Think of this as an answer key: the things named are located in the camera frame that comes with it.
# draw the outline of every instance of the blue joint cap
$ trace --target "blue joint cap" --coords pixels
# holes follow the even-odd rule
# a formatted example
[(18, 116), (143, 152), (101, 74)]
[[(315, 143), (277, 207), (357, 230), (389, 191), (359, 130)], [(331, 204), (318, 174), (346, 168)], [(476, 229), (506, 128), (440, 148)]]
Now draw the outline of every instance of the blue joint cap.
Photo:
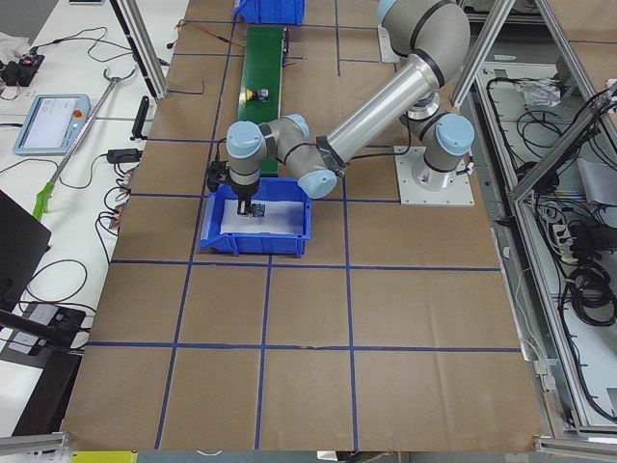
[(332, 171), (320, 170), (309, 172), (298, 180), (300, 188), (309, 198), (318, 199), (327, 196), (336, 186), (336, 175)]
[(256, 123), (240, 121), (229, 126), (227, 148), (231, 157), (251, 157), (259, 151), (262, 142), (263, 134)]
[(380, 0), (379, 6), (377, 7), (377, 20), (380, 25), (384, 23), (386, 14), (388, 14), (389, 9), (392, 8), (397, 1), (398, 0)]
[(288, 116), (283, 116), (283, 117), (291, 121), (294, 121), (296, 125), (300, 127), (300, 130), (302, 130), (302, 134), (304, 135), (305, 140), (310, 136), (309, 125), (307, 124), (307, 121), (305, 121), (305, 118), (303, 118), (301, 115), (289, 114)]
[(475, 138), (473, 125), (457, 114), (447, 114), (439, 119), (435, 133), (442, 148), (453, 156), (467, 154)]

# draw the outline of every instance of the blue plastic container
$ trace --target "blue plastic container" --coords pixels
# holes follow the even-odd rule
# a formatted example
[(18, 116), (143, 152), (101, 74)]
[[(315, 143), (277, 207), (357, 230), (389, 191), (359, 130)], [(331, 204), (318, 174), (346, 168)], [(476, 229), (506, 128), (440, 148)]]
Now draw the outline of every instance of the blue plastic container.
[(225, 200), (237, 200), (228, 185), (221, 185), (208, 198), (205, 219), (201, 228), (200, 250), (214, 248), (222, 253), (291, 254), (299, 258), (310, 240), (310, 198), (294, 178), (262, 178), (259, 191), (253, 196), (259, 201), (293, 201), (304, 205), (302, 234), (221, 233)]
[(236, 0), (233, 14), (256, 24), (302, 24), (305, 0)]

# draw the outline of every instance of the power adapter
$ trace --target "power adapter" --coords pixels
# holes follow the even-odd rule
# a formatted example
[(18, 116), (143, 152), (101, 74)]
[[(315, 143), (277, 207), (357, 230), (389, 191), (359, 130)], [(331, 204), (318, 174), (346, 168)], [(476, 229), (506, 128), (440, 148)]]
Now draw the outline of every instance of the power adapter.
[(126, 148), (123, 150), (108, 150), (107, 162), (110, 164), (121, 164), (124, 162), (139, 162), (142, 152), (136, 148)]

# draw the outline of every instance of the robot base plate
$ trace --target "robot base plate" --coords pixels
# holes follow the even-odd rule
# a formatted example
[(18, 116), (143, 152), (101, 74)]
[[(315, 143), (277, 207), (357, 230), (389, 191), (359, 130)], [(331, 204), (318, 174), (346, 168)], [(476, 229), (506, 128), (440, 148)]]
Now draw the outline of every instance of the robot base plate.
[[(407, 147), (394, 147), (394, 152), (403, 152)], [(475, 205), (471, 185), (467, 175), (456, 176), (454, 182), (446, 190), (434, 193), (420, 187), (412, 178), (412, 166), (416, 159), (424, 154), (424, 147), (411, 147), (407, 154), (396, 156), (396, 176), (398, 177), (398, 191), (401, 204), (404, 205), (440, 205), (440, 206), (465, 206)], [(458, 170), (465, 169), (463, 161)]]

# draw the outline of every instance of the white mounting plate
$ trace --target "white mounting plate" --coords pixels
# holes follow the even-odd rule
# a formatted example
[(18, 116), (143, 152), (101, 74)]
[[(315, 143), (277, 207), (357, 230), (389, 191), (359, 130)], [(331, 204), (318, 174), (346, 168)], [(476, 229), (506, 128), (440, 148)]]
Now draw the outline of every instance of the white mounting plate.
[(389, 34), (386, 28), (377, 26), (377, 37), (379, 38), (379, 51), (382, 54), (382, 63), (398, 63), (399, 56), (394, 53), (389, 44)]
[[(407, 147), (394, 147), (394, 152), (403, 152)], [(412, 166), (414, 161), (424, 154), (424, 147), (411, 147), (407, 154), (396, 156), (396, 176), (398, 177), (398, 191), (401, 204), (404, 205), (440, 205), (440, 206), (464, 206), (475, 205), (469, 177), (456, 176), (452, 185), (444, 191), (434, 193), (421, 188), (412, 178)], [(465, 169), (465, 163), (461, 161), (457, 170)]]

